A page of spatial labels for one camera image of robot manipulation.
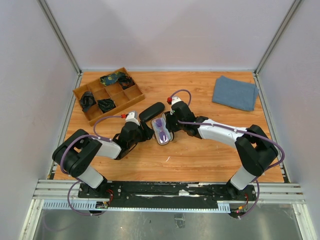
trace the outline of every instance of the aluminum frame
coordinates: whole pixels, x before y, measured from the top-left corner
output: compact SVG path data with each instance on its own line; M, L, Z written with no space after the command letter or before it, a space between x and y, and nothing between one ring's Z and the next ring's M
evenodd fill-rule
M82 79L82 70L80 69L74 55L72 54L61 30L59 29L59 26L46 2L46 0L37 0L41 9L43 10L49 24L51 25L54 33L56 34L59 42L61 43L62 48L64 49L66 55L68 56L69 60L71 61L74 69L78 73L78 78L75 83L75 87L80 85L81 79ZM286 27L288 26L289 22L293 18L294 14L298 10L299 6L303 0L294 0L290 9L288 10L286 16L284 17L284 20L282 21L280 27L278 28L275 36L273 37L270 45L268 46L267 50L265 51L261 61L259 62L256 70L253 72L255 84L260 89L259 91L259 97L261 100L262 108L265 114L265 118L270 130L271 137L277 141L277 133L275 129L273 128L273 121L270 115L270 112L268 111L268 104L265 101L264 98L264 91L260 85L259 82L259 73L261 69L263 68L265 62L269 58L270 54L274 50L276 44L278 43L280 37L284 33ZM66 135L68 123L71 117L72 109L75 103L75 98L72 95L69 101L69 107L66 110L66 113L64 115L65 121L60 129L60 135L57 140L56 146L60 145ZM52 175L55 172L55 169L57 168L57 164L52 164L52 168L49 171L48 175ZM285 166L282 165L282 174L284 174L288 180L290 181L290 177L288 173L286 172ZM33 198L31 200L31 204L27 213L27 216L25 218L25 222L23 225L23 228L21 230L21 234L19 239L20 240L29 240L33 239L37 224L40 220L40 213L44 206L45 201L48 200L66 200L68 190L70 186L74 183L74 180L39 180L38 184L36 186ZM208 185L208 184L225 184L223 182L219 183L209 183L209 182L202 182L200 185ZM316 240L317 236L315 233L315 229L313 227L306 202L302 193L302 190L300 188L299 184L296 183L260 183L260 198L258 203L259 204L292 204L296 219L300 228L300 232L302 234L302 237L304 240ZM77 201L83 201L84 198L78 198L77 193L79 189L79 184L77 184L74 189L71 191L71 198L76 203ZM97 200L95 198L88 198L88 201L94 201ZM241 201L219 201L220 204L229 204L229 203L242 203ZM117 208L114 209L115 211L134 211L135 209L121 209ZM154 211L154 209L144 209L144 211Z

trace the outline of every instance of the gray cloth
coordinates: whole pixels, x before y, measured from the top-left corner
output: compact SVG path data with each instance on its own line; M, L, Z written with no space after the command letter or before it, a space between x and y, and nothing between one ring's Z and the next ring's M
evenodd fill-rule
M244 111L255 109L259 90L255 84L219 77L214 86L212 102Z

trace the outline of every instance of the purple glasses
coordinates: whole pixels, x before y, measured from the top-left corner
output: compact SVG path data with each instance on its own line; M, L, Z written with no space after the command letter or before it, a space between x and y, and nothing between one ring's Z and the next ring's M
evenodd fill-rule
M165 145L171 139L169 131L166 129L166 121L163 117L155 118L151 121L156 140L160 145Z

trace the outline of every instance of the gray wall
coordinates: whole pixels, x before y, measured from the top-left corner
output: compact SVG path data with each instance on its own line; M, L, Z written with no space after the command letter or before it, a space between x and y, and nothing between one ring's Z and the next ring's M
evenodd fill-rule
M0 9L0 239L16 240L76 73L36 0L0 1Z
M293 0L47 0L83 69L253 70Z
M286 152L293 182L302 186L320 236L320 1L304 1L260 78Z

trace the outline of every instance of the wooden tabletop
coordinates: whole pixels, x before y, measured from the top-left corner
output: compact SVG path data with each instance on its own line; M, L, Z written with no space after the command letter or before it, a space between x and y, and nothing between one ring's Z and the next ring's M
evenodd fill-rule
M85 72L81 84L87 84L108 72ZM216 122L235 126L259 125L270 137L263 108L258 97L255 110L251 112L234 109L212 102L216 79L226 76L238 81L254 83L251 72L130 72L145 94L145 100L127 108L141 113L156 102L170 106L167 98L178 89L188 89L192 93L191 111L195 116L206 116ZM177 94L188 102L185 92ZM111 118L98 124L100 135L113 138L120 133L124 119ZM93 134L78 102L75 103L66 138L76 130L84 129ZM132 152L121 160L97 156L91 166L111 181L179 181L179 182L227 182L240 168L237 150L223 143L190 137L182 130L175 133L172 142L159 145L156 139L139 143ZM72 179L57 168L54 179ZM283 177L280 168L274 167L259 178L261 182L280 182Z

